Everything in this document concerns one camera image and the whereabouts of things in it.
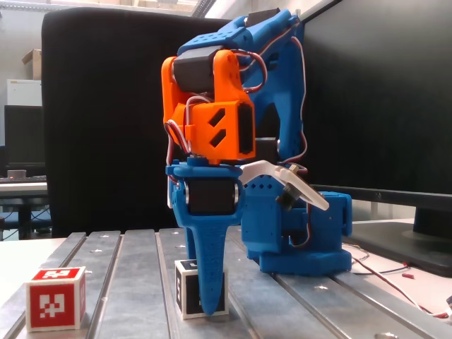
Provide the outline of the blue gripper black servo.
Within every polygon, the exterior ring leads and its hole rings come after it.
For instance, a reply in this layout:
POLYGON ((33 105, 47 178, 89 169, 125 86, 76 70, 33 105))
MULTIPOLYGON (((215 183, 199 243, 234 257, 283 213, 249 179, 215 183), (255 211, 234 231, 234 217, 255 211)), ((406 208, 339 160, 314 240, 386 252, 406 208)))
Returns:
POLYGON ((197 260, 203 312, 217 311, 223 286, 227 228, 238 225, 244 207, 242 170, 212 165, 205 157, 174 160, 166 166, 169 205, 177 224, 186 229, 188 257, 197 260))

